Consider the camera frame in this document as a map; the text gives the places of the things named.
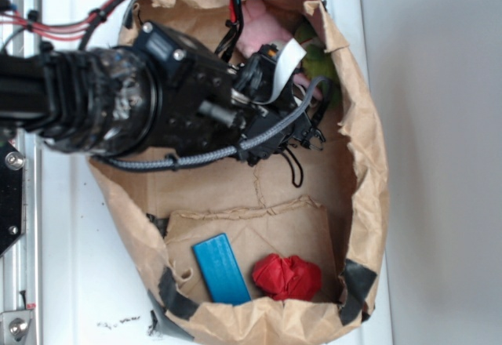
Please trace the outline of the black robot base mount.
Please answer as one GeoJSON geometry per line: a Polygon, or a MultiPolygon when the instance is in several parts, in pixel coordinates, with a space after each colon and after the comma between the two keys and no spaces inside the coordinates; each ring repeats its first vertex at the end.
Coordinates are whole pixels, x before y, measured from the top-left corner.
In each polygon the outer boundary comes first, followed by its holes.
{"type": "Polygon", "coordinates": [[[26,231],[24,168],[26,158],[13,141],[1,145],[1,256],[26,231]]]}

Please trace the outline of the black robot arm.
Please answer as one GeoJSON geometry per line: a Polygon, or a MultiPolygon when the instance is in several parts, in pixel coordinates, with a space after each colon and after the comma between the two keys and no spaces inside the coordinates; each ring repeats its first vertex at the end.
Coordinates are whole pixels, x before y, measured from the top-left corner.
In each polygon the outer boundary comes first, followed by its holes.
{"type": "Polygon", "coordinates": [[[293,76],[301,46],[266,44],[245,64],[148,22],[131,46],[1,56],[1,129],[23,129],[56,151],[85,153],[132,172],[178,170],[232,157],[250,165],[311,147],[329,106],[310,111],[322,77],[293,76]]]}

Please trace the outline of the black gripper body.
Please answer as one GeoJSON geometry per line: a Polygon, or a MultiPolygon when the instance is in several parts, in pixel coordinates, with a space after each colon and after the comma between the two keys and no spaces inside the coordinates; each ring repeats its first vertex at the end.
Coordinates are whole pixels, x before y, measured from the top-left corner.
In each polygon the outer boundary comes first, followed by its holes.
{"type": "Polygon", "coordinates": [[[231,65],[190,35],[154,22],[142,26],[133,50],[144,57],[154,80],[156,118],[144,141],[176,153],[160,167],[205,165],[231,157],[255,165],[290,144],[320,151],[326,138],[319,124],[325,104],[308,108],[324,77],[307,89],[290,78],[278,99],[271,94],[275,62],[260,48],[257,57],[231,65]]]}

